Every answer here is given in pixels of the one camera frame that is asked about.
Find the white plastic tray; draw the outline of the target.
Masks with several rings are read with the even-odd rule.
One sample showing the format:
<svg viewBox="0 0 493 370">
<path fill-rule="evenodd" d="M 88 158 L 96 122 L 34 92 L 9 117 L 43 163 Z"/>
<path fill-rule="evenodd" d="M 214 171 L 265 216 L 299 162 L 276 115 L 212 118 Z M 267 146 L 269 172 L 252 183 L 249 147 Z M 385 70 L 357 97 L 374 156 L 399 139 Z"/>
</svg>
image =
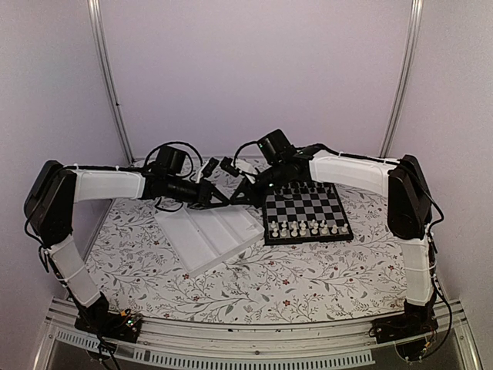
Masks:
<svg viewBox="0 0 493 370">
<path fill-rule="evenodd" d="M 158 212 L 155 220 L 192 278 L 260 241 L 264 227 L 241 206 Z"/>
</svg>

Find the black and silver chessboard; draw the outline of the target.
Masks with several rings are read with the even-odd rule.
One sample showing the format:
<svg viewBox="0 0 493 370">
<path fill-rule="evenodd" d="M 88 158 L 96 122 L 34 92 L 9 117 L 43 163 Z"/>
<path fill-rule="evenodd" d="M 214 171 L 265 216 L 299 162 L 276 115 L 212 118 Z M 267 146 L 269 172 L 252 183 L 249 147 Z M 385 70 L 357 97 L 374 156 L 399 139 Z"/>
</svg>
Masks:
<svg viewBox="0 0 493 370">
<path fill-rule="evenodd" d="M 266 245 L 281 244 L 302 244 L 313 242 L 333 242 L 351 241 L 354 239 L 353 231 L 342 206 L 336 186 L 333 184 L 330 192 L 327 193 L 305 193 L 283 195 L 271 189 L 266 195 L 262 205 L 263 225 L 265 228 L 264 243 Z M 318 235 L 312 235 L 309 221 L 316 219 L 315 225 L 318 226 Z M 271 237 L 270 222 L 277 222 L 279 237 Z M 287 221 L 287 236 L 281 237 L 281 222 Z M 305 220 L 307 235 L 300 236 L 299 220 Z M 325 220 L 328 226 L 328 235 L 320 234 L 320 222 Z M 298 236 L 291 237 L 291 223 L 298 223 Z M 340 229 L 344 224 L 348 224 L 349 234 L 342 234 Z M 337 234 L 331 234 L 332 226 L 337 225 Z"/>
</svg>

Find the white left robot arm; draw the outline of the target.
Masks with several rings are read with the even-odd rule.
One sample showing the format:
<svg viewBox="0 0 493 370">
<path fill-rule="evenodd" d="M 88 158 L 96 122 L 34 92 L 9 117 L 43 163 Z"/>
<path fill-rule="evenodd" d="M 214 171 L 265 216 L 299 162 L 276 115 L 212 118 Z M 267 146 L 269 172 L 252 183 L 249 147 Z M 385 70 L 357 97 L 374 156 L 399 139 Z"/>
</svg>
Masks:
<svg viewBox="0 0 493 370">
<path fill-rule="evenodd" d="M 194 173 L 182 174 L 186 151 L 178 143 L 153 150 L 154 161 L 141 167 L 63 165 L 46 161 L 24 204 L 25 233 L 39 243 L 45 269 L 52 269 L 77 307 L 85 312 L 86 324 L 99 335 L 114 328 L 109 302 L 91 278 L 75 244 L 75 204 L 87 200 L 155 200 L 163 197 L 195 209 L 225 207 L 227 197 L 207 178 L 219 162 L 207 160 Z"/>
</svg>

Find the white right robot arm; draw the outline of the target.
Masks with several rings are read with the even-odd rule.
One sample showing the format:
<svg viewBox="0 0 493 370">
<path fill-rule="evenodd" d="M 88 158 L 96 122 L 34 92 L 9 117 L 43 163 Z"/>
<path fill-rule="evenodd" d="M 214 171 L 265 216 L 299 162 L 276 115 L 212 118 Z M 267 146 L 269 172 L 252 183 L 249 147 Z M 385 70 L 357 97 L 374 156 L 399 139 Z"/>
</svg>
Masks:
<svg viewBox="0 0 493 370">
<path fill-rule="evenodd" d="M 276 129 L 255 141 L 269 168 L 256 172 L 236 157 L 224 158 L 220 166 L 234 177 L 243 176 L 233 204 L 260 207 L 269 188 L 295 180 L 335 183 L 378 193 L 387 200 L 387 227 L 398 239 L 404 257 L 407 304 L 415 307 L 402 314 L 398 329 L 416 335 L 428 323 L 422 308 L 432 298 L 431 208 L 434 205 L 418 159 L 381 159 L 332 150 L 322 143 L 295 147 Z"/>
</svg>

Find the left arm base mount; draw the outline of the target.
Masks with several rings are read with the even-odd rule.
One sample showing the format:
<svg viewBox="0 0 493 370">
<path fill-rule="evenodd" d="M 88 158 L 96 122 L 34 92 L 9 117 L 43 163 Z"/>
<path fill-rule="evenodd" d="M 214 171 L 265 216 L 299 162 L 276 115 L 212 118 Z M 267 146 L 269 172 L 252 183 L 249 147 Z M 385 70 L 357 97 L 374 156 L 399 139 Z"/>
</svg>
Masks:
<svg viewBox="0 0 493 370">
<path fill-rule="evenodd" d="M 109 310 L 109 302 L 103 293 L 88 307 L 76 298 L 72 299 L 78 309 L 75 328 L 104 338 L 137 343 L 142 327 L 142 315 L 127 308 L 116 312 Z"/>
</svg>

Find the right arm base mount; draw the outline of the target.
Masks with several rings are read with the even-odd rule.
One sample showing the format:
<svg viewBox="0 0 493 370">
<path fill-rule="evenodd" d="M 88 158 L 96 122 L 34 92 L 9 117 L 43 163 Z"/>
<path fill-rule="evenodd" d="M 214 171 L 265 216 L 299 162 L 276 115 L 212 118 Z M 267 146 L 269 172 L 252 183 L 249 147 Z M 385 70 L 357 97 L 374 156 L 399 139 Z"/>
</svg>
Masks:
<svg viewBox="0 0 493 370">
<path fill-rule="evenodd" d="M 434 340 L 438 321 L 431 304 L 404 303 L 404 312 L 371 322 L 370 338 L 378 344 L 393 342 L 400 358 L 416 362 L 424 358 Z"/>
</svg>

